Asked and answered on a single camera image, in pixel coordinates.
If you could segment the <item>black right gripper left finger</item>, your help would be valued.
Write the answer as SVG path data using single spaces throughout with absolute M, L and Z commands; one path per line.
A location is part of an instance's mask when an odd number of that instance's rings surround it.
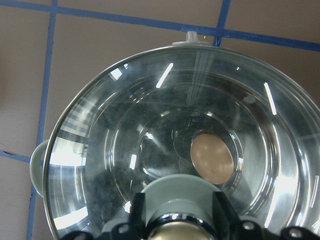
M 146 228 L 146 194 L 139 192 L 131 200 L 127 224 L 130 228 L 143 232 Z

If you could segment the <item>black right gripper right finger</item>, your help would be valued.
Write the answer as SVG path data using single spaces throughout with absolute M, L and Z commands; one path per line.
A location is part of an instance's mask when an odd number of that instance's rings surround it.
M 233 232 L 240 218 L 222 191 L 212 194 L 212 217 L 218 232 Z

